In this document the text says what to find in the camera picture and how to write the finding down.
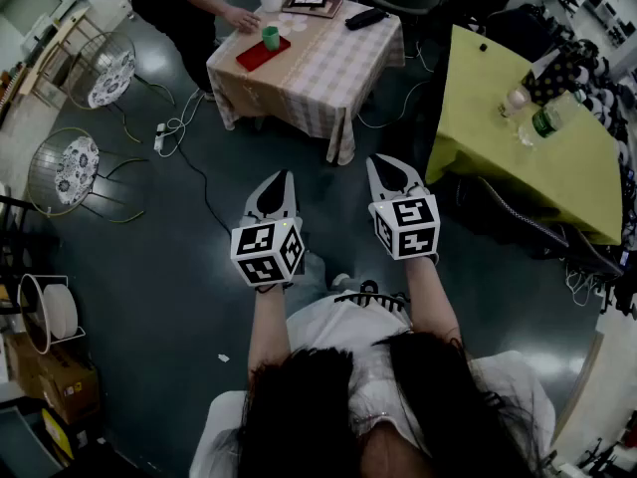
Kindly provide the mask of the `red tray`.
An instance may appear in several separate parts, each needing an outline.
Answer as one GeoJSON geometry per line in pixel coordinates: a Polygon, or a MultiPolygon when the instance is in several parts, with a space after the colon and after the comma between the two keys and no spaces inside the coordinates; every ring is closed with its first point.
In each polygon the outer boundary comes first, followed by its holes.
{"type": "Polygon", "coordinates": [[[265,43],[261,41],[239,54],[236,57],[236,61],[247,72],[253,72],[279,54],[288,50],[291,46],[292,44],[289,40],[281,38],[279,48],[277,50],[269,50],[265,43]]]}

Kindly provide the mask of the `white flower-shaped mat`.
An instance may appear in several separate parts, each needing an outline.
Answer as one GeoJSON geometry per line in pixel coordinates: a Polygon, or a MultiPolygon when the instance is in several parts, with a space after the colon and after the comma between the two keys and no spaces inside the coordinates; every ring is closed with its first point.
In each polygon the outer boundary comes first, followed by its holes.
{"type": "Polygon", "coordinates": [[[308,15],[279,13],[277,18],[268,22],[268,27],[275,27],[281,37],[288,37],[293,33],[300,33],[308,27],[308,15]]]}

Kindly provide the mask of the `black office chair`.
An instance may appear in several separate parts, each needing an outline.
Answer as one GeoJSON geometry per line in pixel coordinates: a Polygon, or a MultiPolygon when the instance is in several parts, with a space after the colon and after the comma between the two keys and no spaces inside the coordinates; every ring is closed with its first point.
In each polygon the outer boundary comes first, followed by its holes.
{"type": "Polygon", "coordinates": [[[539,20],[522,9],[495,12],[486,19],[486,37],[530,62],[554,50],[554,42],[539,20]]]}

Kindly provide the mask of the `yellow-green table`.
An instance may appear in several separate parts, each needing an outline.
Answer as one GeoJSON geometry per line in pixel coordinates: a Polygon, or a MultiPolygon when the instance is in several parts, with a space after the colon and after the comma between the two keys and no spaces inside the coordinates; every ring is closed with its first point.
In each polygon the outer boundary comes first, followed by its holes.
{"type": "Polygon", "coordinates": [[[535,105],[511,119],[498,105],[531,64],[504,46],[455,26],[439,124],[425,179],[481,176],[543,222],[565,222],[593,244],[617,245],[622,190],[614,138],[586,108],[534,147],[518,137],[535,105]],[[487,44],[485,52],[480,46],[487,44]]]}

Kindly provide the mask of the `dark dotted box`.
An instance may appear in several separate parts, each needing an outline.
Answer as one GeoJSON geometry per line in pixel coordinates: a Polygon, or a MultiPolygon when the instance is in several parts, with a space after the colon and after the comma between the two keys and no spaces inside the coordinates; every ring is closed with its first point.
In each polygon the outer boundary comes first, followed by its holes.
{"type": "Polygon", "coordinates": [[[577,53],[555,49],[531,64],[531,69],[522,80],[531,101],[542,107],[565,92],[575,92],[580,74],[577,53]]]}

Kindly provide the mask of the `person's jeans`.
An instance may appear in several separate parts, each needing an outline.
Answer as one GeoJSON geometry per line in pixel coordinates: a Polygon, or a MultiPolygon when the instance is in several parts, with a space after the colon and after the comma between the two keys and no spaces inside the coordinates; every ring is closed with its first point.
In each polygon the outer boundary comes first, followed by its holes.
{"type": "Polygon", "coordinates": [[[305,254],[304,272],[293,278],[292,286],[285,291],[286,316],[326,296],[325,263],[316,253],[305,254]]]}

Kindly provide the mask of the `clear bottle with green label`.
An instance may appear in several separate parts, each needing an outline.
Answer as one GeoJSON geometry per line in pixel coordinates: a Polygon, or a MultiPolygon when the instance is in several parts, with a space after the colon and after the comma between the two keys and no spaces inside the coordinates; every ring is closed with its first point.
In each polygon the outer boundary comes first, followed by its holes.
{"type": "Polygon", "coordinates": [[[523,122],[518,129],[518,137],[523,145],[534,147],[564,128],[578,114],[581,104],[586,100],[583,91],[565,92],[539,108],[529,121],[523,122]]]}

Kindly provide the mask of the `floral seat cushion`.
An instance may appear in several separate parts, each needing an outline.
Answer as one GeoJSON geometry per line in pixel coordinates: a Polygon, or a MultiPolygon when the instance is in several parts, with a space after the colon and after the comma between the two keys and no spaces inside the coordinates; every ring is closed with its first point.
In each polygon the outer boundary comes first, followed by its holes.
{"type": "Polygon", "coordinates": [[[134,73],[135,54],[131,50],[124,51],[97,77],[89,91],[89,106],[96,109],[116,102],[127,90],[134,73]]]}
{"type": "Polygon", "coordinates": [[[62,152],[55,175],[60,202],[75,205],[91,190],[98,174],[100,151],[89,136],[80,136],[62,152]]]}

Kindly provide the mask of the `cardboard box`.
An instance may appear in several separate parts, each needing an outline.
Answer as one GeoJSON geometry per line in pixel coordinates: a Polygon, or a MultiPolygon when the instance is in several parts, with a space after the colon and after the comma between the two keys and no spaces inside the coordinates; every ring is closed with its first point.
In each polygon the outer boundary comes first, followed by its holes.
{"type": "Polygon", "coordinates": [[[63,344],[40,355],[26,334],[5,339],[11,377],[31,398],[44,400],[67,423],[74,424],[101,409],[96,367],[63,344]]]}

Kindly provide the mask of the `table with checkered cloth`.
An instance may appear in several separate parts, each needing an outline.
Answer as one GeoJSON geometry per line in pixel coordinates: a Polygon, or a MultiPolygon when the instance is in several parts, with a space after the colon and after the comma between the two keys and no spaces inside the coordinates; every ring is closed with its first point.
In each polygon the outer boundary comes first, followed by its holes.
{"type": "MultiPolygon", "coordinates": [[[[241,118],[276,117],[312,138],[328,142],[326,159],[339,165],[355,154],[353,121],[383,71],[405,65],[403,31],[395,15],[349,31],[344,24],[365,11],[342,2],[332,19],[309,16],[308,27],[283,37],[292,46],[253,72],[236,57],[261,42],[261,32],[233,32],[207,61],[207,71],[225,128],[241,118]]],[[[282,10],[257,9],[261,25],[282,10]]]]}

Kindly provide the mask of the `person's white shirt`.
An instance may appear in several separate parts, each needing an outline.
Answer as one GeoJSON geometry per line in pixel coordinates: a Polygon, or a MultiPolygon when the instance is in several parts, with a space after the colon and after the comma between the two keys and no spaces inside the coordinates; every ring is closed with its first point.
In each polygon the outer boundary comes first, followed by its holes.
{"type": "MultiPolygon", "coordinates": [[[[389,422],[412,446],[423,448],[423,432],[399,395],[389,354],[377,343],[407,329],[406,315],[391,313],[376,301],[361,307],[326,297],[291,315],[287,326],[295,351],[336,348],[353,353],[350,405],[356,429],[389,422]]],[[[518,448],[537,464],[548,452],[555,412],[531,367],[515,351],[471,359],[468,365],[480,391],[501,408],[502,420],[518,448]]],[[[244,391],[227,391],[212,401],[189,478],[236,478],[239,424],[246,397],[244,391]]]]}

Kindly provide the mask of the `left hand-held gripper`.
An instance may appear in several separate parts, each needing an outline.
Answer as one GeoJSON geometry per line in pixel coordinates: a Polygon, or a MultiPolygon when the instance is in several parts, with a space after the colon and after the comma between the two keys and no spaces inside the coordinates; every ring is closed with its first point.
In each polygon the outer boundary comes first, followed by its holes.
{"type": "Polygon", "coordinates": [[[240,225],[231,233],[230,258],[248,286],[291,282],[304,265],[303,219],[294,175],[279,170],[248,197],[240,225]],[[295,216],[260,218],[258,216],[295,216]]]}

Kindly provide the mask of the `yellow box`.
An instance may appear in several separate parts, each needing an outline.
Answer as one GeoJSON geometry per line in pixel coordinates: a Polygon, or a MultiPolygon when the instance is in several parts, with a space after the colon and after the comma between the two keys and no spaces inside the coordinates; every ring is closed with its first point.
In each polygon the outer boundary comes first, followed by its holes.
{"type": "Polygon", "coordinates": [[[58,448],[62,450],[71,460],[74,460],[75,456],[73,444],[65,429],[54,418],[54,416],[47,408],[42,408],[41,412],[47,433],[51,436],[58,448]]]}

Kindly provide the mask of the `white round disc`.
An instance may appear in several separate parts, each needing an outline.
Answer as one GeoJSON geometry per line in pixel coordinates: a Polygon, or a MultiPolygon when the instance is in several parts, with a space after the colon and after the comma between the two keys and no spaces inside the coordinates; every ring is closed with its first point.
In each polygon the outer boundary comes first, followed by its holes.
{"type": "Polygon", "coordinates": [[[50,284],[44,290],[44,302],[51,334],[62,340],[73,337],[79,327],[75,300],[63,284],[50,284]]]}

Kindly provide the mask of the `person's left forearm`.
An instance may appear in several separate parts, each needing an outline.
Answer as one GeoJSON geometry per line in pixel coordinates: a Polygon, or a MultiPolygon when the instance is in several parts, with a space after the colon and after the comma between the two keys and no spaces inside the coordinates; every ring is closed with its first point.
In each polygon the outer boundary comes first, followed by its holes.
{"type": "Polygon", "coordinates": [[[290,354],[283,285],[258,290],[248,354],[248,380],[252,381],[261,367],[279,365],[290,354]]]}

